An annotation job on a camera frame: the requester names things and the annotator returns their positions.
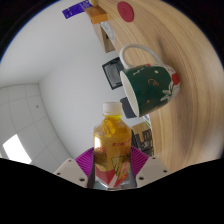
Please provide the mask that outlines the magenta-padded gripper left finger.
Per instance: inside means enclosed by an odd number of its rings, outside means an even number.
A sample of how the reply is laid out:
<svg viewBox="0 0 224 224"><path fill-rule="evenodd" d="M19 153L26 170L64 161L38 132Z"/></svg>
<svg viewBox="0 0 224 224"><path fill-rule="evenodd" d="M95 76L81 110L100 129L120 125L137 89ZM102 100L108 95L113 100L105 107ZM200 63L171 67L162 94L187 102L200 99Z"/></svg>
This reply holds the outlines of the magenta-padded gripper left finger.
<svg viewBox="0 0 224 224"><path fill-rule="evenodd" d="M68 158L54 174L81 187L93 188L95 183L94 149L86 150L76 159Z"/></svg>

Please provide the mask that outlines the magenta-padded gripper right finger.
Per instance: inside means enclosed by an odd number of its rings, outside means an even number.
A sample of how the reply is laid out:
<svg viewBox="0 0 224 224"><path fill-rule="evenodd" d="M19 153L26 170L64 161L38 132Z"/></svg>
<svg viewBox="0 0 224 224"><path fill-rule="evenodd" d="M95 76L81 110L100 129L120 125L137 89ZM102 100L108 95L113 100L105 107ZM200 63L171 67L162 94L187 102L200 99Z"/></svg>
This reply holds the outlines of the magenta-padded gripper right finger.
<svg viewBox="0 0 224 224"><path fill-rule="evenodd" d="M131 147L131 169L138 187L146 186L170 174L157 157L148 157L135 147Z"/></svg>

